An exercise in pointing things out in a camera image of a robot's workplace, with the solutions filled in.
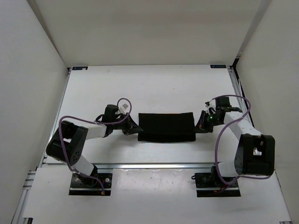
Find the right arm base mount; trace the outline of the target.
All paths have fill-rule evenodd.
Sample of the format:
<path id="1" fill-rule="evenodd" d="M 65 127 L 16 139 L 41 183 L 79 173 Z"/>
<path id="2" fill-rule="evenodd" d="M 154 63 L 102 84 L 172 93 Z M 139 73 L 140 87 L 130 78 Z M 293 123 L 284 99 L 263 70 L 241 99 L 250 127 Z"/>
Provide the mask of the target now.
<path id="1" fill-rule="evenodd" d="M 238 182 L 231 185 L 224 184 L 219 178 L 215 166 L 209 172 L 197 172 L 191 176 L 195 181 L 198 198 L 208 197 L 240 197 Z"/>

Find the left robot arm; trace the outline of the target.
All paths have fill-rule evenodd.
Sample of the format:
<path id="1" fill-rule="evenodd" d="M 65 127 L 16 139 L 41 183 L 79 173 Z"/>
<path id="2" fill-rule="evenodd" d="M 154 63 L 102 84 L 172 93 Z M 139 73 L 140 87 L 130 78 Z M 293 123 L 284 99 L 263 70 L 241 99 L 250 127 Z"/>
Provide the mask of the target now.
<path id="1" fill-rule="evenodd" d="M 46 147 L 46 154 L 64 164 L 72 172 L 82 177 L 82 182 L 92 187 L 98 181 L 98 171 L 83 155 L 82 151 L 87 140 L 108 137 L 114 130 L 122 130 L 124 135 L 141 133 L 139 127 L 125 112 L 128 106 L 107 105 L 103 115 L 94 122 L 87 122 L 85 126 L 78 126 L 65 120 L 59 121 L 58 129 Z"/>

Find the black skirt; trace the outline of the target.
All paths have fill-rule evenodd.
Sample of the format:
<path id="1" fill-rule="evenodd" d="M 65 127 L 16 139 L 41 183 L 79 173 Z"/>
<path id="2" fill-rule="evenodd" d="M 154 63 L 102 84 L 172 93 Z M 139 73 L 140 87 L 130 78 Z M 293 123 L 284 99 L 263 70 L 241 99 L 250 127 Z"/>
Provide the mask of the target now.
<path id="1" fill-rule="evenodd" d="M 187 113 L 139 113 L 138 141 L 178 143 L 196 140 L 194 116 Z"/>

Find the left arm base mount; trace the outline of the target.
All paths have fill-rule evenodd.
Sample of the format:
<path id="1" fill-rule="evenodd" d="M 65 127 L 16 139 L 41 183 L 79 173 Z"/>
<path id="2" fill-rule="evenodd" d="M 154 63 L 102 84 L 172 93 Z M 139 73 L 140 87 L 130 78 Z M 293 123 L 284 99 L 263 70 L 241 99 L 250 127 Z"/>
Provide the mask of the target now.
<path id="1" fill-rule="evenodd" d="M 81 177 L 77 173 L 71 176 L 69 195 L 71 196 L 111 196 L 112 173 L 98 173 L 100 184 L 95 179 Z"/>

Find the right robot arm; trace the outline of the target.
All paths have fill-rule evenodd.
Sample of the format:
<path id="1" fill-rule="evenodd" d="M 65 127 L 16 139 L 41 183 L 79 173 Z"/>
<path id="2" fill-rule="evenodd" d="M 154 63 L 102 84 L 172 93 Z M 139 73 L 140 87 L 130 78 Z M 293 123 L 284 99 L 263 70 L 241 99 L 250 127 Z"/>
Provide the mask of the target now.
<path id="1" fill-rule="evenodd" d="M 245 118 L 249 111 L 233 107 L 229 98 L 230 95 L 223 95 L 206 102 L 206 109 L 202 110 L 195 126 L 197 133 L 212 133 L 214 127 L 223 126 L 215 143 L 216 171 L 210 174 L 211 184 L 217 187 L 223 185 L 227 177 L 266 179 L 274 172 L 275 139 L 256 130 Z M 219 144 L 227 129 L 235 135 L 238 146 L 231 161 L 220 162 Z"/>

